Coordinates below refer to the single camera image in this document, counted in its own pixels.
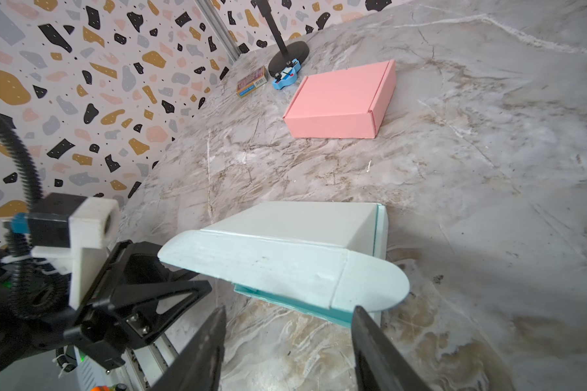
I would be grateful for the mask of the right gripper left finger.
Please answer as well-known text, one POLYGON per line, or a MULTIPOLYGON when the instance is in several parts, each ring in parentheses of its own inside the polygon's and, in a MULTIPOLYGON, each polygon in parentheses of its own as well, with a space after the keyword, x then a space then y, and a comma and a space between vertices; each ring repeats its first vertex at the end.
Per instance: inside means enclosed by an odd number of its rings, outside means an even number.
POLYGON ((211 313, 192 340, 150 390, 219 390, 225 355, 226 324, 226 311, 223 306, 220 306, 211 313))

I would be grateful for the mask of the pink paper box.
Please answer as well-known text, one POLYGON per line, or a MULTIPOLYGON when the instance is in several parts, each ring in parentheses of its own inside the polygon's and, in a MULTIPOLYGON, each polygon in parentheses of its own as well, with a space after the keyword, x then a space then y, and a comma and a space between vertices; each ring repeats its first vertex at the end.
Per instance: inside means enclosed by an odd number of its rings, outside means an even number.
POLYGON ((374 139, 396 89, 396 62, 306 76, 283 120, 295 138, 374 139))

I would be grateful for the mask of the mint paper box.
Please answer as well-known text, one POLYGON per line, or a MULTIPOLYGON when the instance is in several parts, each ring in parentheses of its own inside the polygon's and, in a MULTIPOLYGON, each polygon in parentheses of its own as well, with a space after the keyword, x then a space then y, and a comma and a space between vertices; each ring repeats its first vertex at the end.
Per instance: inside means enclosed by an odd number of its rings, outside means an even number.
POLYGON ((409 295, 386 258, 389 218, 378 203, 272 201, 159 251, 171 266, 231 283, 237 293, 350 327, 354 309, 379 321, 409 295))

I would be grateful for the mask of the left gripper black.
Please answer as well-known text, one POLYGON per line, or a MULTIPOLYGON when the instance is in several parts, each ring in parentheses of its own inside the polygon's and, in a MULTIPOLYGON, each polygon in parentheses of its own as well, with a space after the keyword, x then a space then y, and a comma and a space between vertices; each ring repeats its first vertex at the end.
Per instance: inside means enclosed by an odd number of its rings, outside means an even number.
POLYGON ((124 363, 126 349, 155 342, 212 291, 205 280, 174 281, 174 272, 158 259, 160 248, 149 242, 120 243, 85 305, 74 310, 61 299, 38 319, 13 314, 8 274, 0 264, 0 371, 21 358, 67 345, 75 345, 103 368, 115 369, 124 363))

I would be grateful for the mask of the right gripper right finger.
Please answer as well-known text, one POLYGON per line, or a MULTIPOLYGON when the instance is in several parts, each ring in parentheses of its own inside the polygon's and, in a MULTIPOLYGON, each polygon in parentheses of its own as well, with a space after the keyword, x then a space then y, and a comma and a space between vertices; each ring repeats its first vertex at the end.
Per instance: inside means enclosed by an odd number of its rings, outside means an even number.
POLYGON ((354 309, 351 330, 358 390, 430 390, 362 306, 354 309))

